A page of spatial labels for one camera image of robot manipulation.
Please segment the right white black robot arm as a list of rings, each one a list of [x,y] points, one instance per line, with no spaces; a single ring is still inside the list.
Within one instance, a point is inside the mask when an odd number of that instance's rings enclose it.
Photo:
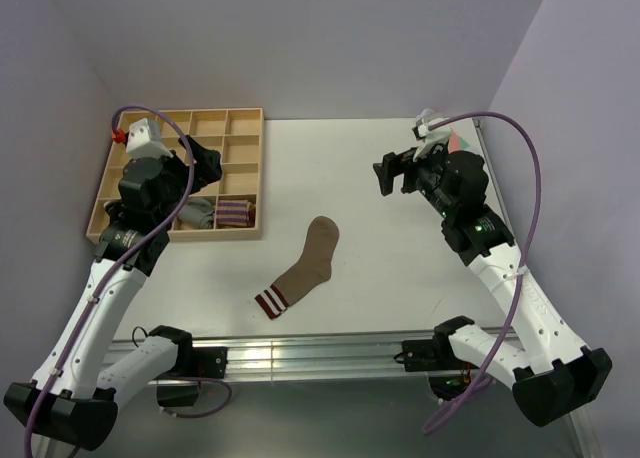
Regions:
[[[531,272],[509,228],[486,204],[484,159],[436,146],[421,158],[413,150],[388,153],[373,170],[382,195],[402,177],[404,194],[419,192],[441,215],[446,243],[510,317],[519,348],[497,340],[465,316],[449,319],[425,342],[403,344],[408,371],[484,367],[512,392],[522,414],[543,427],[593,401],[612,369],[602,348],[590,348],[561,318]]]

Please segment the brown sock with striped cuff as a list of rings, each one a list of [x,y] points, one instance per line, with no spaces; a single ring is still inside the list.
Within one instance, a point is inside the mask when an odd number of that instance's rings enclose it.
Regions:
[[[280,317],[331,279],[339,237],[339,229],[330,218],[318,216],[312,220],[298,260],[254,298],[270,320]]]

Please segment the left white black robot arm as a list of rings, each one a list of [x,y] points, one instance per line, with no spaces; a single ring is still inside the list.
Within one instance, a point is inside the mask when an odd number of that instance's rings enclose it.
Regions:
[[[102,366],[115,331],[169,243],[169,230],[187,198],[221,180],[219,152],[184,138],[174,151],[131,159],[107,204],[89,278],[76,309],[43,365],[27,383],[12,383],[7,409],[35,434],[93,451],[121,409],[150,381],[183,377],[195,364],[192,335],[160,325],[109,368]]]

